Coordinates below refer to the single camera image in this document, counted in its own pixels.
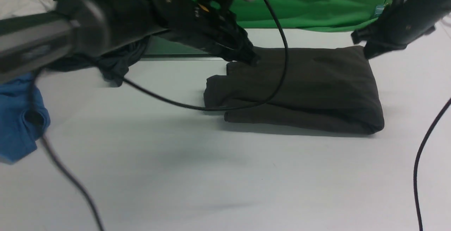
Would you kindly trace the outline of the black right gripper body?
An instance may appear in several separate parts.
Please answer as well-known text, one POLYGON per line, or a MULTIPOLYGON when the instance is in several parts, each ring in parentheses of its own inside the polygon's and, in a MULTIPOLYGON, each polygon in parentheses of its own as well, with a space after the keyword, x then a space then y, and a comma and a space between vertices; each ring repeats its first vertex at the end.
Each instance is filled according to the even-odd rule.
POLYGON ((390 40, 384 33, 383 26, 382 23, 373 22, 351 33, 353 44, 366 42, 363 49, 366 59, 373 59, 391 51, 400 51, 407 48, 407 44, 399 44, 390 40))

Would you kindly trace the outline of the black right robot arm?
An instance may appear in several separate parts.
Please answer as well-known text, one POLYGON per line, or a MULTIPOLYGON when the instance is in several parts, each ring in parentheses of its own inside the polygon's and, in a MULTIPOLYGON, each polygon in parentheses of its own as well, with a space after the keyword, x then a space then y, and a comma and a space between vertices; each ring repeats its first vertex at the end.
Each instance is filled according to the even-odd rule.
POLYGON ((451 0, 392 0, 376 21, 351 34, 354 44, 366 42, 364 55, 373 59, 404 50, 418 38, 429 35, 435 24, 451 10, 451 0))

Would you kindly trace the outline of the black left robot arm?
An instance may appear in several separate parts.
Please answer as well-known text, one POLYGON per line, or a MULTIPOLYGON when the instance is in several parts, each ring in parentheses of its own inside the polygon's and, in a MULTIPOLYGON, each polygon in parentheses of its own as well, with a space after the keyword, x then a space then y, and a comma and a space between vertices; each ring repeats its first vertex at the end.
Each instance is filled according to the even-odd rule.
POLYGON ((71 54, 101 56, 156 35, 254 65, 234 0, 59 0, 54 11, 1 21, 1 82, 71 54))

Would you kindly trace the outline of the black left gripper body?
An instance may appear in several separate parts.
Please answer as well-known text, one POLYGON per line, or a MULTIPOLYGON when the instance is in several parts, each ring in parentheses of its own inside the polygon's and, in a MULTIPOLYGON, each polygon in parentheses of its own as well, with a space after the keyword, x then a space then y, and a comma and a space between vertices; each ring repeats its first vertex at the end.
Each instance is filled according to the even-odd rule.
POLYGON ((260 57, 248 38, 247 31, 236 22, 231 11, 195 9, 194 48, 220 57, 227 62, 241 62, 250 66, 258 64, 260 57))

